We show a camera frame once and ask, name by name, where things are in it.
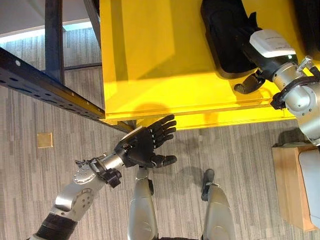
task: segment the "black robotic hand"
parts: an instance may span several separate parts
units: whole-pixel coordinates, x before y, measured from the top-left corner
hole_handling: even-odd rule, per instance
[[[115,153],[129,168],[139,165],[145,168],[161,168],[177,161],[174,155],[156,155],[154,149],[165,141],[173,139],[177,122],[174,115],[168,115],[148,127],[138,127],[126,135],[114,148]]]

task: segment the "metal frame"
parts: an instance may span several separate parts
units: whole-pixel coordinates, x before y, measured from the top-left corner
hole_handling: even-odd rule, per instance
[[[90,2],[95,8],[99,7],[95,1]],[[100,121],[105,118],[105,111],[64,85],[64,70],[94,67],[100,63],[64,68],[62,32],[62,0],[46,0],[46,70],[42,72],[0,47],[0,85],[122,132],[132,131],[135,127],[132,122],[109,125]]]
[[[99,16],[99,1],[97,0],[83,0],[86,11],[89,15],[92,28],[101,49],[101,34],[100,34],[100,16]]]

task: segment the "yellow tabletop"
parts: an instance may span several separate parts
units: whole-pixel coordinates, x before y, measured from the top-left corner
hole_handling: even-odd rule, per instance
[[[243,95],[245,77],[219,76],[205,37],[202,0],[100,1],[105,122],[176,114],[178,129],[293,119],[270,102],[278,88],[266,83]],[[258,25],[279,32],[303,53],[292,0],[243,0]]]

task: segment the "wooden box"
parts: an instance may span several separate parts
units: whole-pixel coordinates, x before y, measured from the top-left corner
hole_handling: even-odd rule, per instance
[[[310,211],[299,154],[313,150],[313,145],[273,147],[273,161],[280,214],[288,223],[312,231],[318,229],[310,220]]]

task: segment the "bolt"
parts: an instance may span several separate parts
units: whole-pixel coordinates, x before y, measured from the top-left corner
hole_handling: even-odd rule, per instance
[[[308,63],[312,61],[312,56],[305,56],[302,62],[300,63],[299,67],[297,68],[297,71],[302,72],[302,70],[306,67]]]

